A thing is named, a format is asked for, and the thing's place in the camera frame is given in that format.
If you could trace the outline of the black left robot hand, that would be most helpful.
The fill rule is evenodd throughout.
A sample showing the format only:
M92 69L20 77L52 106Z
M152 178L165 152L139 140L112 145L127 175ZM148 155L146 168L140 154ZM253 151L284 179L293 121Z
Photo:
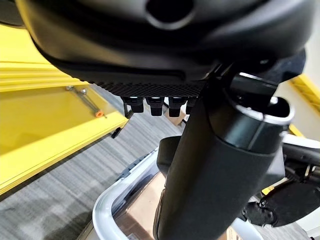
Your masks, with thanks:
M158 240L215 240L266 187L294 118L314 0L18 0L38 51L135 113L190 116L155 218Z

